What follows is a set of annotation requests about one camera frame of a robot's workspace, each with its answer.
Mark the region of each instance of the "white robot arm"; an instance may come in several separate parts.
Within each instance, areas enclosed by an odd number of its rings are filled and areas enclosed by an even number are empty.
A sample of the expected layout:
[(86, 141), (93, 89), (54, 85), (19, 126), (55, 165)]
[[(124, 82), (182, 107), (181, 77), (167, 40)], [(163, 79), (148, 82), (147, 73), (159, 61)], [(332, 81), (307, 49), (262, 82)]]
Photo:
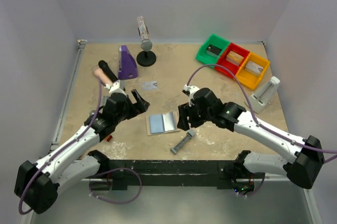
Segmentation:
[(238, 157), (250, 173), (272, 173), (287, 176), (293, 183), (310, 189), (324, 163), (324, 156), (301, 145), (321, 149), (320, 141), (309, 136), (307, 139), (284, 132), (260, 119), (257, 123), (251, 112), (236, 103), (222, 103), (208, 88), (184, 86), (183, 92), (189, 102), (179, 106), (178, 128), (188, 130), (211, 121), (220, 128), (248, 136), (277, 154), (258, 154), (244, 151)]
[(102, 112), (94, 119), (94, 114), (90, 114), (84, 125), (51, 154), (35, 163), (25, 161), (19, 167), (14, 192), (36, 213), (46, 211), (71, 185), (105, 170), (108, 158), (98, 151), (74, 161), (114, 132), (120, 122), (147, 111), (150, 105), (137, 90), (131, 91), (136, 99), (136, 103), (132, 103), (119, 81), (108, 88), (111, 96)]

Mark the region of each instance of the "yellow bin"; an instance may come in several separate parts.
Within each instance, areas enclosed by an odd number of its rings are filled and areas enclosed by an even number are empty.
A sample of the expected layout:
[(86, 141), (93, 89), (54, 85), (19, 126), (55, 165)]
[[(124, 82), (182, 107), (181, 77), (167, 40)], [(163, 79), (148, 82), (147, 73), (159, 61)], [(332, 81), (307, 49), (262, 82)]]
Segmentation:
[[(263, 71), (259, 76), (256, 76), (245, 70), (248, 61), (252, 61), (263, 67)], [(235, 76), (240, 83), (247, 86), (249, 89), (254, 90), (256, 86), (259, 84), (259, 82), (262, 80), (265, 71), (269, 67), (269, 64), (270, 61), (258, 56), (257, 54), (250, 52), (249, 55), (246, 57), (246, 60), (241, 64)]]

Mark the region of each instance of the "wire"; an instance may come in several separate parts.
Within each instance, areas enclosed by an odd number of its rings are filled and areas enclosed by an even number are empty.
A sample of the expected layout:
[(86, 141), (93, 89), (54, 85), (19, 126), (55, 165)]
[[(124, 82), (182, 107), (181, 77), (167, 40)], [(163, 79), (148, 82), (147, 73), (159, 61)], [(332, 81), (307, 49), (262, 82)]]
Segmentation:
[(246, 194), (246, 193), (245, 194), (240, 194), (240, 192), (236, 192), (236, 195), (241, 196), (241, 197), (251, 197), (251, 196), (255, 195), (261, 189), (261, 187), (263, 185), (263, 182), (264, 182), (264, 179), (265, 179), (265, 174), (264, 174), (264, 176), (263, 176), (263, 178), (262, 178), (261, 183), (259, 184), (259, 186), (254, 191), (252, 191), (251, 193), (249, 193), (249, 194)]
[(304, 144), (295, 142), (295, 141), (289, 139), (288, 137), (283, 136), (283, 135), (281, 135), (281, 134), (275, 132), (274, 130), (272, 130), (272, 129), (266, 127), (266, 126), (264, 126), (263, 124), (261, 124), (261, 122), (259, 122), (259, 121), (257, 120), (257, 117), (256, 117), (255, 114), (254, 114), (254, 111), (253, 111), (253, 108), (252, 108), (252, 104), (251, 104), (251, 102), (250, 102), (250, 100), (249, 100), (249, 98), (248, 98), (248, 96), (247, 96), (247, 94), (246, 94), (246, 92), (245, 92), (245, 90), (244, 90), (242, 84), (238, 81), (238, 79), (236, 78), (236, 76), (235, 76), (229, 69), (225, 68), (224, 66), (221, 66), (221, 65), (218, 65), (218, 64), (205, 64), (205, 65), (200, 66), (199, 68), (197, 68), (197, 69), (192, 73), (191, 77), (189, 78), (189, 80), (188, 80), (188, 82), (187, 82), (187, 86), (189, 86), (189, 84), (190, 84), (192, 78), (194, 77), (194, 75), (195, 75), (200, 69), (202, 69), (202, 68), (204, 68), (204, 67), (208, 67), (208, 66), (216, 66), (216, 67), (220, 67), (220, 68), (226, 70), (226, 71), (227, 71), (227, 72), (228, 72), (228, 73), (229, 73), (229, 74), (236, 80), (236, 82), (237, 82), (237, 84), (239, 85), (239, 87), (240, 87), (240, 89), (241, 89), (241, 91), (242, 91), (244, 97), (245, 97), (246, 100), (247, 100), (247, 104), (248, 104), (248, 106), (249, 106), (249, 109), (250, 109), (250, 112), (251, 112), (251, 114), (252, 114), (252, 118), (253, 118), (254, 122), (255, 122), (257, 125), (259, 125), (261, 128), (263, 128), (265, 131), (267, 131), (267, 132), (269, 132), (269, 133), (271, 133), (271, 134), (274, 134), (275, 136), (280, 137), (280, 138), (282, 138), (283, 140), (286, 140), (286, 141), (288, 141), (288, 142), (291, 142), (292, 144), (295, 144), (295, 145), (297, 145), (297, 146), (303, 147), (303, 148), (305, 148), (305, 149), (309, 149), (309, 150), (316, 151), (316, 152), (321, 152), (321, 153), (336, 154), (336, 155), (334, 155), (334, 156), (328, 158), (328, 159), (325, 161), (325, 163), (328, 163), (328, 162), (330, 162), (330, 161), (332, 161), (332, 160), (334, 160), (334, 159), (337, 158), (337, 150), (318, 149), (318, 148), (314, 148), (314, 147), (311, 147), (311, 146), (307, 146), (307, 145), (304, 145)]
[(138, 181), (139, 181), (139, 189), (138, 189), (138, 192), (135, 196), (133, 196), (131, 199), (128, 199), (128, 200), (125, 200), (125, 201), (116, 201), (116, 200), (110, 200), (110, 199), (105, 199), (105, 198), (102, 198), (96, 194), (93, 193), (93, 190), (92, 190), (92, 187), (89, 185), (89, 190), (90, 190), (90, 194), (92, 196), (94, 196), (96, 199), (100, 199), (100, 200), (103, 200), (105, 202), (108, 202), (108, 203), (112, 203), (112, 204), (127, 204), (127, 203), (130, 203), (132, 201), (134, 201), (136, 198), (138, 198), (139, 194), (141, 194), (141, 190), (142, 190), (142, 180), (141, 180), (141, 177), (137, 174), (137, 172), (135, 172), (134, 170), (132, 169), (129, 169), (129, 168), (117, 168), (117, 169), (113, 169), (113, 170), (108, 170), (108, 171), (105, 171), (105, 172), (102, 172), (102, 173), (99, 173), (99, 174), (96, 174), (96, 176), (102, 176), (102, 175), (105, 175), (105, 174), (110, 174), (112, 172), (115, 172), (115, 171), (121, 171), (121, 170), (127, 170), (127, 171), (130, 171), (132, 173), (135, 174), (135, 176), (138, 178)]
[(109, 181), (110, 179), (110, 173), (106, 176), (106, 182), (112, 186), (112, 183)]
[(30, 213), (33, 209), (30, 208), (29, 210), (27, 211), (23, 211), (22, 210), (22, 205), (23, 205), (23, 202), (24, 202), (24, 199), (27, 195), (27, 192), (29, 190), (29, 188), (31, 187), (32, 183), (34, 182), (34, 180), (37, 178), (37, 176), (43, 171), (44, 168), (46, 168), (50, 162), (52, 162), (59, 154), (61, 154), (65, 149), (67, 149), (70, 145), (72, 145), (73, 143), (75, 143), (78, 139), (80, 139), (83, 135), (85, 135), (85, 133), (89, 130), (89, 128), (92, 126), (92, 124), (94, 123), (96, 117), (97, 117), (97, 114), (98, 114), (98, 111), (100, 109), (100, 103), (101, 103), (101, 98), (102, 98), (102, 86), (101, 86), (101, 79), (98, 77), (98, 85), (99, 85), (99, 94), (98, 94), (98, 103), (97, 103), (97, 107), (96, 107), (96, 110), (95, 110), (95, 113), (89, 123), (89, 125), (86, 127), (86, 129), (75, 139), (71, 140), (70, 142), (68, 142), (67, 144), (61, 146), (59, 149), (57, 149), (55, 151), (55, 153), (49, 158), (48, 161), (46, 161), (37, 171), (36, 173), (32, 176), (32, 178), (30, 179), (30, 181), (27, 183), (25, 189), (23, 190), (22, 192), (22, 195), (20, 197), (20, 201), (19, 201), (19, 206), (18, 206), (18, 209), (19, 209), (19, 213), (21, 215), (26, 215), (28, 213)]

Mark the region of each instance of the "black handle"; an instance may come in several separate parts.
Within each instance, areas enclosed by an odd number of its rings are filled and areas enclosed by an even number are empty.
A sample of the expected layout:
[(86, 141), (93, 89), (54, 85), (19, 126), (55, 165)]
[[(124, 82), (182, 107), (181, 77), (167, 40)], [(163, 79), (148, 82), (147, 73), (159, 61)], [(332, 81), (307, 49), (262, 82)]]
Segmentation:
[(116, 82), (118, 80), (117, 76), (114, 74), (114, 72), (111, 71), (106, 61), (99, 61), (98, 66), (103, 70), (104, 74), (106, 74), (106, 76), (109, 77), (112, 82)]

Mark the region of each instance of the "purple stand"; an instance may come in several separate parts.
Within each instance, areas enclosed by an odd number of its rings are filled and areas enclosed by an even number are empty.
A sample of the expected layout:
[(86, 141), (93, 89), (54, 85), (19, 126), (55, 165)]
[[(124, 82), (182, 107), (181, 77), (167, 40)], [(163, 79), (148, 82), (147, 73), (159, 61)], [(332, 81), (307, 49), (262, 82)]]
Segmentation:
[(120, 68), (118, 70), (118, 79), (127, 80), (138, 77), (138, 69), (135, 59), (133, 59), (125, 45), (120, 46)]

